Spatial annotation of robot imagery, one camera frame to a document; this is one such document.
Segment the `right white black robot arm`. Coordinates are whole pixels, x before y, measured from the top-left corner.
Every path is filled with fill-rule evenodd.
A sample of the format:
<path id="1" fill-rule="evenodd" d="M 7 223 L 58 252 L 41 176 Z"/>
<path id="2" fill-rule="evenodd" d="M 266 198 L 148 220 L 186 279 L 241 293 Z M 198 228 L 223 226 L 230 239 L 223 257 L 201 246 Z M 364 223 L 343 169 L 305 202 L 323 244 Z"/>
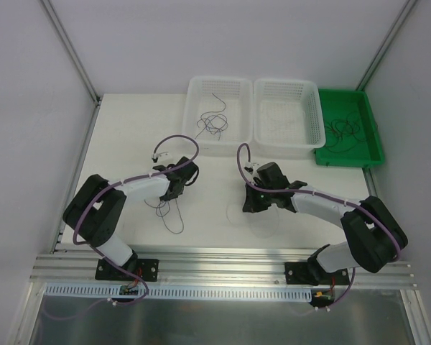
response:
<path id="1" fill-rule="evenodd" d="M 399 258 L 408 238 L 384 202 L 369 196 L 363 200 L 326 194 L 306 182 L 290 182 L 278 164 L 270 162 L 241 169 L 246 200 L 245 213 L 259 213 L 271 206 L 324 220 L 343 230 L 346 240 L 326 244 L 292 272 L 302 284 L 320 285 L 339 270 L 361 267 L 377 273 Z"/>

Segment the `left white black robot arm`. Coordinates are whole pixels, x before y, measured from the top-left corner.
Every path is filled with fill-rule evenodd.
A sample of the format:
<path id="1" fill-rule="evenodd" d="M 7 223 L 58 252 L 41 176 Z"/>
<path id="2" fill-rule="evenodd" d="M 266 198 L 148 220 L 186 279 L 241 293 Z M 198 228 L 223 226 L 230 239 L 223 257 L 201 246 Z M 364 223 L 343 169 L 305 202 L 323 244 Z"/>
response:
<path id="1" fill-rule="evenodd" d="M 137 255 L 116 235 L 126 202 L 132 198 L 169 202 L 182 195 L 198 174 L 199 167 L 187 157 L 175 165 L 157 165 L 150 176 L 131 182 L 110 183 L 95 174 L 84 182 L 62 219 L 76 236 L 106 258 L 118 278 L 128 280 L 135 275 Z"/>

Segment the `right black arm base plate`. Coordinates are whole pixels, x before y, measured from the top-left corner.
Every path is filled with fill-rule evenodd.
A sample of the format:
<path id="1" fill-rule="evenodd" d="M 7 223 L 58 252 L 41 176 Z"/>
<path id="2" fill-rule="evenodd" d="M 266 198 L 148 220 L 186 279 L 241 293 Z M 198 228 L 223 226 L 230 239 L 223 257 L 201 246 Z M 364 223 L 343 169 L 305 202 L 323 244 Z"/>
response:
<path id="1" fill-rule="evenodd" d="M 285 262 L 284 276 L 288 285 L 349 285 L 347 269 L 326 272 L 308 262 Z"/>

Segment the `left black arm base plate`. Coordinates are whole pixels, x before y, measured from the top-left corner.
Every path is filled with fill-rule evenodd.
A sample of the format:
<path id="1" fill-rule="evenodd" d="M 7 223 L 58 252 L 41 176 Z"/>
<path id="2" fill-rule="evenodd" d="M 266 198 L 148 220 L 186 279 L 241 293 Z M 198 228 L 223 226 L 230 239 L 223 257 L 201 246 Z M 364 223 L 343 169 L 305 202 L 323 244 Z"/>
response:
<path id="1" fill-rule="evenodd" d="M 120 270 L 106 259 L 100 259 L 96 267 L 95 280 L 131 282 L 135 280 L 135 277 L 131 276 L 134 274 L 145 282 L 156 282 L 158 272 L 158 259 L 132 257 L 124 266 L 120 267 Z"/>

